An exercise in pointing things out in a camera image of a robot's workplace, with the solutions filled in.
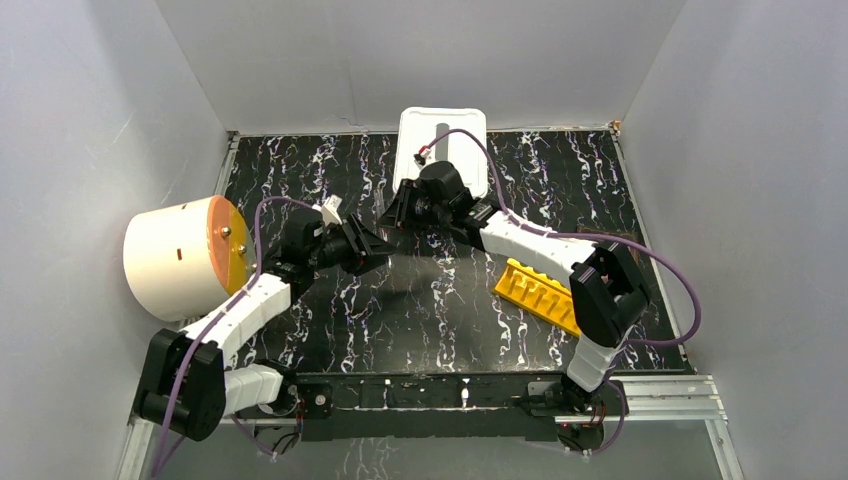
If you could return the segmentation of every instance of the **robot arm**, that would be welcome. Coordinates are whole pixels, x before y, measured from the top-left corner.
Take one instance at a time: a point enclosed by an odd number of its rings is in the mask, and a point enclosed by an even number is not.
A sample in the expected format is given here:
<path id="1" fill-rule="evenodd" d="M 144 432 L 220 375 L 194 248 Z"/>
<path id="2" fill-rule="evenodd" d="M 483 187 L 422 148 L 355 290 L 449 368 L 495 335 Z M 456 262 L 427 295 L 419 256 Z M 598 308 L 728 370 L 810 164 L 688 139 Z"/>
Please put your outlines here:
<path id="1" fill-rule="evenodd" d="M 515 258 L 568 288 L 581 335 L 567 375 L 584 392 L 594 392 L 650 303 L 636 262 L 620 244 L 540 236 L 509 217 L 497 204 L 475 200 L 454 166 L 440 161 L 423 167 L 416 180 L 401 181 L 380 225 L 444 227 L 461 243 Z"/>
<path id="2" fill-rule="evenodd" d="M 337 198 L 331 197 L 321 211 L 290 212 L 280 241 L 263 259 L 267 267 L 252 286 L 183 330 L 163 329 L 153 337 L 133 402 L 137 415 L 162 424 L 178 368 L 205 330 L 180 388 L 171 430 L 200 441 L 222 417 L 278 400 L 283 372 L 257 364 L 225 371 L 225 362 L 268 321 L 288 310 L 312 285 L 317 270 L 338 265 L 362 275 L 394 253 L 354 215 L 341 220 L 337 205 Z"/>

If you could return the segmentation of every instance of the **cable connector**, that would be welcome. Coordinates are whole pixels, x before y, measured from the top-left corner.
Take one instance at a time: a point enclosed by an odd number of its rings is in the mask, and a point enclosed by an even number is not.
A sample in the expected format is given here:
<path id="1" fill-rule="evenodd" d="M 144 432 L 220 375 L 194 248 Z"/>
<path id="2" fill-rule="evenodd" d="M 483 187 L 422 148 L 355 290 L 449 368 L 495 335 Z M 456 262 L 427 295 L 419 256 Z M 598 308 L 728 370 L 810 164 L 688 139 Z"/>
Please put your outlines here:
<path id="1" fill-rule="evenodd" d="M 430 150 L 426 145 L 421 147 L 421 150 L 418 150 L 418 153 L 413 155 L 415 157 L 415 163 L 423 167 L 427 163 L 427 158 L 430 157 L 430 152 L 432 152 L 432 150 Z"/>

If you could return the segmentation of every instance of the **cylindrical container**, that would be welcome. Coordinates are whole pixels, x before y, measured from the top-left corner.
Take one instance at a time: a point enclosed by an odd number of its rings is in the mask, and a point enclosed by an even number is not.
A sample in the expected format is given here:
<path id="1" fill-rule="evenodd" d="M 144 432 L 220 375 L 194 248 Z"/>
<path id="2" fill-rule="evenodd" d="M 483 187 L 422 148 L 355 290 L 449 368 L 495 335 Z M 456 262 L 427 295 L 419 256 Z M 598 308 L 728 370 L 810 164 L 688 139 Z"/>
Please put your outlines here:
<path id="1" fill-rule="evenodd" d="M 167 322 L 220 306 L 247 282 L 253 259 L 244 218 L 220 195 L 136 215 L 124 238 L 133 295 Z"/>

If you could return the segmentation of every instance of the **yellow plastic holder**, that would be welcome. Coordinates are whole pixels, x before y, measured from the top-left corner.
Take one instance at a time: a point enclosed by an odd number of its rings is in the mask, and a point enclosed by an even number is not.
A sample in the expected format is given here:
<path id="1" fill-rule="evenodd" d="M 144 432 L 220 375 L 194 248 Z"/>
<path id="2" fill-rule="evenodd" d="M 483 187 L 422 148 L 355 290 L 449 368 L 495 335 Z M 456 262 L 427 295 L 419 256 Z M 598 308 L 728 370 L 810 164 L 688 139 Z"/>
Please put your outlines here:
<path id="1" fill-rule="evenodd" d="M 494 292 L 551 325 L 580 336 L 571 291 L 544 273 L 510 258 Z"/>

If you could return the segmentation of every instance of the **black marble tabletop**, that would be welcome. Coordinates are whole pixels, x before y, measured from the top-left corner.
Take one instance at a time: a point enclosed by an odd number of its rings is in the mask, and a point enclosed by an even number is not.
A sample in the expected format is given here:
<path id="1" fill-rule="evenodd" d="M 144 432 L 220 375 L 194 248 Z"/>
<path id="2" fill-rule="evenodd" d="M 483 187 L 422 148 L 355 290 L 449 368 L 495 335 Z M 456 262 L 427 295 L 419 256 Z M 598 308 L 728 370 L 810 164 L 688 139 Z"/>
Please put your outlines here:
<path id="1" fill-rule="evenodd" d="M 258 202 L 288 195 L 319 203 L 342 198 L 369 228 L 391 203 L 396 135 L 245 137 L 226 197 L 252 223 Z M 596 132 L 489 133 L 507 203 L 560 231 L 641 239 L 612 135 Z M 288 206 L 269 206 L 263 244 L 279 235 Z M 491 293 L 506 259 L 435 233 L 377 230 L 399 253 L 360 278 L 338 269 L 272 320 L 234 359 L 272 358 L 300 372 L 516 372 L 563 369 L 577 339 Z M 674 336 L 657 280 L 634 336 Z M 629 347 L 621 369 L 687 370 L 677 348 Z"/>

